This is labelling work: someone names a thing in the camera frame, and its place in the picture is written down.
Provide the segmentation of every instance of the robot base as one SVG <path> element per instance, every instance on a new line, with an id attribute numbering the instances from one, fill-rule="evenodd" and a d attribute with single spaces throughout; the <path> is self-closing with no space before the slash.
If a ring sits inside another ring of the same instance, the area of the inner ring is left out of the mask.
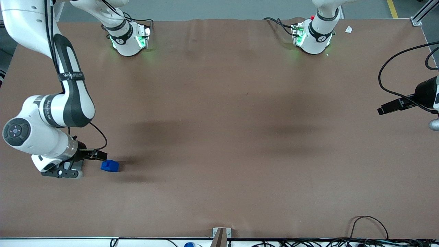
<path id="1" fill-rule="evenodd" d="M 125 43 L 122 39 L 109 37 L 113 48 L 115 48 L 119 54 L 122 56 L 134 56 L 139 53 L 142 49 L 148 48 L 149 36 L 151 34 L 151 28 L 149 26 L 144 26 L 142 24 L 138 24 L 136 22 L 130 22 L 130 25 L 133 26 L 135 30 L 131 37 L 129 37 Z"/>
<path id="2" fill-rule="evenodd" d="M 332 34 L 328 38 L 325 37 L 323 42 L 317 42 L 316 38 L 309 33 L 310 23 L 311 19 L 307 19 L 304 22 L 298 23 L 297 26 L 291 27 L 292 33 L 299 35 L 299 37 L 293 36 L 293 43 L 295 46 L 302 48 L 306 53 L 319 54 L 329 45 Z"/>

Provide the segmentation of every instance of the table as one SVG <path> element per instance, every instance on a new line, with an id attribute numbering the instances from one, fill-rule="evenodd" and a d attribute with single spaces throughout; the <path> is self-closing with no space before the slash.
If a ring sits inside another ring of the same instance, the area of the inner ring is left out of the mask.
<path id="1" fill-rule="evenodd" d="M 59 26 L 122 171 L 90 161 L 81 179 L 47 178 L 0 142 L 0 236 L 204 236 L 227 226 L 234 237 L 346 237 L 367 214 L 391 238 L 437 238 L 435 116 L 376 110 L 396 98 L 378 86 L 381 65 L 425 43 L 408 19 L 341 20 L 320 55 L 261 20 L 157 22 L 151 50 L 133 57 L 112 49 L 100 23 Z M 383 83 L 413 93 L 436 75 L 427 54 L 398 57 Z M 51 61 L 19 46 L 0 124 L 28 96 L 60 89 Z M 72 134 L 103 144 L 90 126 Z M 384 235 L 364 220 L 354 237 Z"/>

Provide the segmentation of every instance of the metal bracket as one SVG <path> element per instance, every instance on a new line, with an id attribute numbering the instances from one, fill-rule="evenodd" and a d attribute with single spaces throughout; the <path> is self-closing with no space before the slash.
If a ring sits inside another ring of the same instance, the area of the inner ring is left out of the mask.
<path id="1" fill-rule="evenodd" d="M 439 5 L 439 0 L 428 0 L 416 14 L 410 17 L 413 26 L 422 26 L 421 20 Z"/>
<path id="2" fill-rule="evenodd" d="M 215 237 L 216 232 L 218 231 L 218 228 L 222 228 L 222 227 L 215 227 L 212 228 L 212 238 Z M 225 228 L 226 229 L 226 233 L 227 233 L 227 238 L 232 238 L 232 228 Z"/>
<path id="3" fill-rule="evenodd" d="M 44 177 L 55 178 L 80 178 L 82 177 L 82 164 L 84 160 L 77 162 L 63 161 L 51 169 L 41 172 Z"/>
<path id="4" fill-rule="evenodd" d="M 410 21 L 412 23 L 412 26 L 422 26 L 422 22 L 421 21 L 415 21 L 413 16 L 410 16 Z"/>

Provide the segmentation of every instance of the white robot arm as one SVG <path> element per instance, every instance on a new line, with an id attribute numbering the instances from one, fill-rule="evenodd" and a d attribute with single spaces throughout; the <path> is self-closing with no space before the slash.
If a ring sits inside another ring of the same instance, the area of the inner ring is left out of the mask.
<path id="1" fill-rule="evenodd" d="M 0 4 L 10 36 L 22 46 L 53 59 L 62 87 L 61 93 L 27 98 L 20 113 L 5 124 L 3 138 L 11 147 L 32 154 L 42 173 L 61 165 L 56 172 L 62 174 L 53 176 L 79 177 L 80 169 L 72 170 L 75 162 L 84 158 L 105 160 L 106 154 L 86 149 L 59 129 L 84 127 L 95 114 L 73 46 L 50 17 L 53 12 L 48 0 L 0 0 Z"/>
<path id="2" fill-rule="evenodd" d="M 313 0 L 317 7 L 314 19 L 307 19 L 293 27 L 294 44 L 310 54 L 323 52 L 332 38 L 334 27 L 340 20 L 342 4 L 357 0 Z"/>
<path id="3" fill-rule="evenodd" d="M 148 45 L 151 28 L 125 17 L 118 7 L 128 0 L 71 0 L 73 6 L 96 17 L 110 34 L 113 47 L 123 56 L 137 54 Z"/>

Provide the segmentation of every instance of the blue cube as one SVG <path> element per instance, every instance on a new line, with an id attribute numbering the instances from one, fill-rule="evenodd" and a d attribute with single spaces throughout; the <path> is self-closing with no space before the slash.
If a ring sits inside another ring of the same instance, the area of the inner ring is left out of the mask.
<path id="1" fill-rule="evenodd" d="M 110 171 L 110 172 L 118 172 L 119 171 L 119 162 L 114 160 L 102 161 L 101 170 Z"/>

